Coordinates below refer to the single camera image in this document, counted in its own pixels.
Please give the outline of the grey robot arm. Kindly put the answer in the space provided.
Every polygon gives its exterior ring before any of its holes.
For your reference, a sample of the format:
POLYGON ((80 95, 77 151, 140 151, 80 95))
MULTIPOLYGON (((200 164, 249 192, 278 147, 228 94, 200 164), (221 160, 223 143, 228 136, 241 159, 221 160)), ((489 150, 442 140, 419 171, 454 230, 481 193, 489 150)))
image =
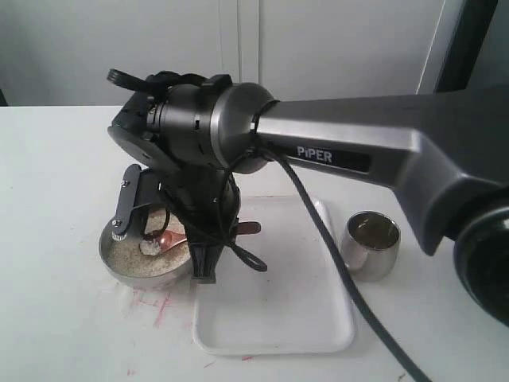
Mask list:
POLYGON ((275 158, 390 189, 427 255, 454 243, 458 278, 508 321, 508 88, 279 101, 228 75, 159 72, 108 80, 132 95, 108 133, 136 160, 111 234, 140 236, 149 209, 184 224, 194 275, 213 281, 239 213, 235 173, 275 158))

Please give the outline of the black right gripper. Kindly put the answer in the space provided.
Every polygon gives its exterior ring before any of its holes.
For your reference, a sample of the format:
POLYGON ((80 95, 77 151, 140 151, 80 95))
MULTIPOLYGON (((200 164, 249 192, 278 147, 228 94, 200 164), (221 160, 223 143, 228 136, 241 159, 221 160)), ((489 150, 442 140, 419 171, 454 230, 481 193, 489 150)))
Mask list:
POLYGON ((239 189, 232 175, 195 166, 166 177, 149 168, 137 171, 137 237, 161 236, 160 228, 147 229, 148 216, 152 209, 169 212, 184 225, 192 278, 216 283, 223 249, 235 244, 239 189))

